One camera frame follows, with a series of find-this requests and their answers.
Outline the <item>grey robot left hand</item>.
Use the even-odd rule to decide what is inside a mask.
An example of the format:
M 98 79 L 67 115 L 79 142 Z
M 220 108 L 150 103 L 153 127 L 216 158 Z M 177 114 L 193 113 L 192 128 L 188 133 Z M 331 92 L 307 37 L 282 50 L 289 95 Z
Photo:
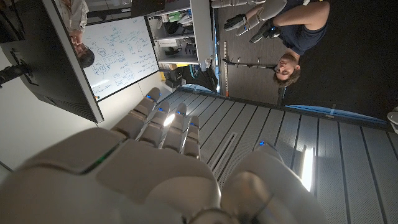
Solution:
M 211 2 L 214 9 L 221 7 L 233 7 L 240 5 L 256 5 L 253 15 L 236 16 L 227 20 L 226 31 L 236 29 L 236 35 L 240 36 L 256 27 L 261 21 L 266 21 L 276 16 L 287 4 L 286 0 L 215 0 Z

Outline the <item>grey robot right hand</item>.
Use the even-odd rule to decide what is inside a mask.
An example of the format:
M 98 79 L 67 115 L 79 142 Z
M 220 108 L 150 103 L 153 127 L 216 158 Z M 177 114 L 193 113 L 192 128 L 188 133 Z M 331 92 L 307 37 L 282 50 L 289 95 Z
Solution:
M 169 129 L 158 88 L 112 129 L 77 133 L 1 184 L 2 223 L 326 223 L 317 199 L 260 143 L 219 186 L 200 158 L 199 120 Z

